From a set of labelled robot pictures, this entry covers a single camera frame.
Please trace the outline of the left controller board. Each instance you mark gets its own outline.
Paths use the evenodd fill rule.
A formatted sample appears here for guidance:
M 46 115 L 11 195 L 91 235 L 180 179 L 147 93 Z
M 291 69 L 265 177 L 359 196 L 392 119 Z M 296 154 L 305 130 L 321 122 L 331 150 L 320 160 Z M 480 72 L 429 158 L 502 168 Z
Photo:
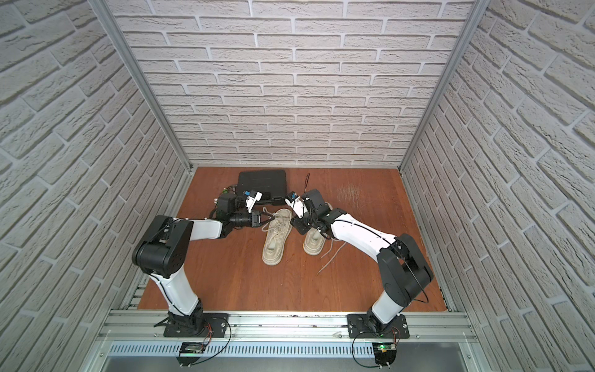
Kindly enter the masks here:
M 192 367 L 203 361 L 207 350 L 206 343 L 183 343 L 179 350 L 177 361 L 180 367 Z

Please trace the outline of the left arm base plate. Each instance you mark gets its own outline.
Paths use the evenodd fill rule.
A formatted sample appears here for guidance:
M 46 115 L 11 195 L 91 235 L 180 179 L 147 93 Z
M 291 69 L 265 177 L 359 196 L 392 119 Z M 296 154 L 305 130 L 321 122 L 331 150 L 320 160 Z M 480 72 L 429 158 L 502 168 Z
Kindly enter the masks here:
M 224 338 L 228 334 L 229 313 L 199 312 L 191 316 L 178 316 L 168 313 L 164 323 L 164 337 L 170 338 Z

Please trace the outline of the aluminium front rail frame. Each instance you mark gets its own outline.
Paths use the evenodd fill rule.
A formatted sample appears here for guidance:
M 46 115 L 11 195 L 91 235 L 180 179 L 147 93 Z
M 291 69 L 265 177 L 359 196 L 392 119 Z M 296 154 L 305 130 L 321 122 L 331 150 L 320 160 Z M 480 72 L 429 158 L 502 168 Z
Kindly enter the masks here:
M 235 358 L 346 359 L 354 367 L 372 365 L 373 343 L 394 343 L 398 354 L 392 370 L 413 366 L 429 370 L 449 361 L 464 371 L 488 371 L 479 338 L 464 312 L 405 312 L 409 339 L 349 338 L 348 312 L 244 312 L 229 313 L 224 338 L 164 337 L 162 311 L 112 310 L 100 328 L 83 371 L 103 371 L 122 358 L 148 370 L 150 358 L 164 358 L 175 366 L 183 343 L 206 343 L 204 360 L 192 367 L 211 367 Z

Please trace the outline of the controller board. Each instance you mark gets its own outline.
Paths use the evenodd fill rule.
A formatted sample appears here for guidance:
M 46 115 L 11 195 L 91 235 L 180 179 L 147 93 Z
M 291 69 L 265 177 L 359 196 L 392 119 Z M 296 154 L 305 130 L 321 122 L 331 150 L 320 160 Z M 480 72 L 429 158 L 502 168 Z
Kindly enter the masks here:
M 183 343 L 179 350 L 177 361 L 180 367 L 192 367 L 203 361 L 207 350 L 206 343 Z
M 394 343 L 373 343 L 374 361 L 379 369 L 387 367 L 391 369 L 395 362 L 398 348 Z

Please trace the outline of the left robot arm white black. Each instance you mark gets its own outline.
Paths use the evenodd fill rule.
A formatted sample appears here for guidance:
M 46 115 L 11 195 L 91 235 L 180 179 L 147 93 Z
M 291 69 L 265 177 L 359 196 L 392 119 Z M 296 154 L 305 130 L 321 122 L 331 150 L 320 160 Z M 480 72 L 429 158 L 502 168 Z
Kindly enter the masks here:
M 156 216 L 132 253 L 132 262 L 158 286 L 164 296 L 167 318 L 158 322 L 166 337 L 222 337 L 226 331 L 223 313 L 206 316 L 184 271 L 190 242 L 226 238 L 234 229 L 259 228 L 262 212 L 254 210 L 262 194 L 256 191 L 221 194 L 207 219 Z

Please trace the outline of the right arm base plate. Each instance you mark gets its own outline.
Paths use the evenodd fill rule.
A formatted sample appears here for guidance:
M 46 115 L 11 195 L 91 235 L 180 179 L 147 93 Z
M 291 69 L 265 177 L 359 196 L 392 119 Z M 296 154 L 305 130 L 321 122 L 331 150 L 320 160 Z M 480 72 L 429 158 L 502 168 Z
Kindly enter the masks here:
M 349 338 L 357 336 L 381 339 L 409 339 L 407 319 L 397 314 L 389 323 L 383 324 L 372 313 L 350 313 L 346 316 Z

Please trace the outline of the beige sneaker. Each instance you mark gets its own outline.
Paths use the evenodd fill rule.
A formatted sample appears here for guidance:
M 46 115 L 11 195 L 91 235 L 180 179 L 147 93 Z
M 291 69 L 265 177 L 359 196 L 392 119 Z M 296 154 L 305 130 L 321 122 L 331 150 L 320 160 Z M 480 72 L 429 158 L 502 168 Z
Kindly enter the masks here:
M 313 257 L 318 256 L 322 252 L 322 249 L 324 248 L 326 241 L 327 241 L 327 239 L 322 234 L 320 234 L 320 232 L 317 231 L 317 229 L 312 228 L 305 235 L 303 249 L 306 252 L 306 254 L 308 254 L 310 256 L 313 256 Z M 336 259 L 337 255 L 341 252 L 342 248 L 344 248 L 344 246 L 346 245 L 346 242 L 343 242 L 342 245 L 336 251 L 334 251 L 333 244 L 335 242 L 338 242 L 338 240 L 331 238 L 330 248 L 325 254 L 322 254 L 321 258 L 328 256 L 329 254 L 331 254 L 331 252 L 333 252 L 334 254 L 330 257 L 328 262 L 324 266 L 321 267 L 321 269 L 319 270 L 319 272 L 316 275 L 321 274 L 322 271 L 324 271 L 325 268 L 327 268 Z
M 261 229 L 266 233 L 262 259 L 268 266 L 275 266 L 281 262 L 285 243 L 292 230 L 290 209 L 279 209 L 273 217 L 273 220 Z

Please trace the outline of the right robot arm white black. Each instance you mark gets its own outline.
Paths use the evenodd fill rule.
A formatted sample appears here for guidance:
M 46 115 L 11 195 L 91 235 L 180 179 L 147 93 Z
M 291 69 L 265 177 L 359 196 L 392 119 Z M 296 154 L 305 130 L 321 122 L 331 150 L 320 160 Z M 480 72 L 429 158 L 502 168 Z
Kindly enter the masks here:
M 397 237 L 367 226 L 348 212 L 331 208 L 317 189 L 302 196 L 291 192 L 286 204 L 294 212 L 291 225 L 300 234 L 315 229 L 325 238 L 354 246 L 377 262 L 383 292 L 367 311 L 367 330 L 377 335 L 386 333 L 420 294 L 429 301 L 425 289 L 434 273 L 413 237 L 405 233 Z

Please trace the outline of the left corner aluminium post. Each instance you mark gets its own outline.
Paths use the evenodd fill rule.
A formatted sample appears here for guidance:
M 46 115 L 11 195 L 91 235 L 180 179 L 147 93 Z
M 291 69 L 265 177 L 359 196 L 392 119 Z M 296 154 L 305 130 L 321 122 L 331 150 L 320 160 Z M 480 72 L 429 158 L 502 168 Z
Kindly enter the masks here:
M 164 132 L 164 136 L 169 141 L 178 159 L 181 161 L 183 168 L 186 172 L 192 172 L 193 166 L 189 161 L 187 154 L 185 153 L 178 137 L 176 136 L 165 111 L 150 86 L 150 83 L 145 76 L 139 61 L 134 56 L 133 50 L 127 43 L 124 33 L 119 28 L 116 22 L 116 17 L 112 14 L 108 7 L 107 1 L 103 0 L 91 0 L 89 1 L 91 8 L 93 9 L 99 23 L 102 24 L 105 32 L 110 38 L 114 48 L 118 52 L 122 59 L 125 67 L 131 75 L 131 78 L 135 82 L 139 92 L 145 99 L 150 111 L 153 113 L 157 124 Z

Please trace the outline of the right corner aluminium post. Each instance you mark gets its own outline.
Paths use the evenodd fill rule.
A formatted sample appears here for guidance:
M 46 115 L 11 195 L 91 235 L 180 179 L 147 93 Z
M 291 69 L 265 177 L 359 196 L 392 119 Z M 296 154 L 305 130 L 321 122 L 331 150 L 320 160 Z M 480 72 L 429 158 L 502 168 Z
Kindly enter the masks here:
M 483 18 L 483 15 L 485 14 L 489 4 L 489 0 L 478 0 L 475 1 L 473 6 L 471 7 L 469 15 L 465 23 L 463 24 L 461 33 L 456 39 L 454 47 L 452 48 L 452 52 L 449 55 L 444 70 L 439 76 L 438 84 L 436 85 L 432 93 L 432 96 L 429 100 L 429 103 L 422 115 L 420 124 L 418 124 L 414 136 L 412 137 L 412 140 L 404 154 L 404 157 L 399 166 L 399 172 L 403 172 L 403 170 L 411 162 L 411 159 L 415 152 L 415 148 L 421 142 L 421 135 L 424 133 L 426 127 L 429 125 L 432 113 L 439 106 L 439 102 L 445 94 L 449 82 L 452 80 L 452 77 L 454 76 L 463 58 L 463 54 L 465 54 L 466 49 L 468 48 L 474 36 L 474 33 L 479 25 L 479 22 Z

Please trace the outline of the right controller board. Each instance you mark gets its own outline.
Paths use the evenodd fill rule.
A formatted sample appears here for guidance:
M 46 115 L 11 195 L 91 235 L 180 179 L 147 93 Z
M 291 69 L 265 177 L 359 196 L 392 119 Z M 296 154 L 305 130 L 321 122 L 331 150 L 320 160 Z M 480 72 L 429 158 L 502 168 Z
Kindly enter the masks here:
M 391 369 L 395 362 L 398 348 L 394 343 L 373 343 L 374 361 L 379 369 L 387 367 Z

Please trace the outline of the black plastic tool case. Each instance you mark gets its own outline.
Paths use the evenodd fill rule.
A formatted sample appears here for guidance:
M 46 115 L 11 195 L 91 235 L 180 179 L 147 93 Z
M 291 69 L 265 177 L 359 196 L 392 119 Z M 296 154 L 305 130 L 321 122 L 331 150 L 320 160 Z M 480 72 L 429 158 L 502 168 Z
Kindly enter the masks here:
M 260 192 L 262 198 L 257 202 L 264 206 L 283 206 L 288 194 L 285 170 L 252 170 L 240 172 L 236 193 Z

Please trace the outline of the corner aluminium post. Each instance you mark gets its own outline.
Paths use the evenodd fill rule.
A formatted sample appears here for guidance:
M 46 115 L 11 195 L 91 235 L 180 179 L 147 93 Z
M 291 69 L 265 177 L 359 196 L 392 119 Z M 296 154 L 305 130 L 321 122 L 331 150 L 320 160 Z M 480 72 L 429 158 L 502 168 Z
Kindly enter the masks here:
M 124 33 L 119 28 L 116 22 L 116 17 L 112 14 L 108 7 L 107 1 L 103 0 L 91 0 L 89 1 L 91 8 L 93 9 L 99 23 L 102 24 L 105 32 L 110 38 L 114 48 L 118 52 L 122 59 L 125 67 L 131 75 L 131 78 L 135 82 L 139 92 L 145 99 L 150 111 L 153 113 L 157 124 L 164 132 L 164 136 L 169 141 L 178 159 L 181 161 L 183 168 L 186 172 L 192 172 L 193 166 L 189 161 L 187 154 L 185 153 L 178 137 L 176 136 L 165 111 L 150 86 L 150 83 L 145 76 L 139 61 L 134 56 L 133 50 L 127 43 Z
M 421 142 L 421 135 L 424 133 L 426 127 L 429 125 L 432 113 L 439 106 L 439 102 L 445 94 L 449 82 L 452 80 L 452 77 L 454 76 L 463 58 L 463 54 L 465 54 L 466 49 L 468 48 L 474 36 L 474 33 L 479 25 L 479 22 L 483 18 L 483 15 L 485 14 L 489 4 L 489 0 L 478 0 L 475 1 L 473 6 L 471 7 L 469 15 L 465 23 L 463 24 L 461 33 L 456 39 L 454 47 L 452 48 L 452 52 L 449 55 L 444 70 L 439 76 L 438 84 L 436 85 L 432 93 L 432 96 L 429 100 L 429 103 L 422 115 L 420 124 L 418 124 L 414 136 L 412 137 L 412 140 L 404 154 L 404 157 L 399 166 L 399 172 L 403 172 L 403 170 L 411 162 L 411 159 L 415 152 L 415 148 Z

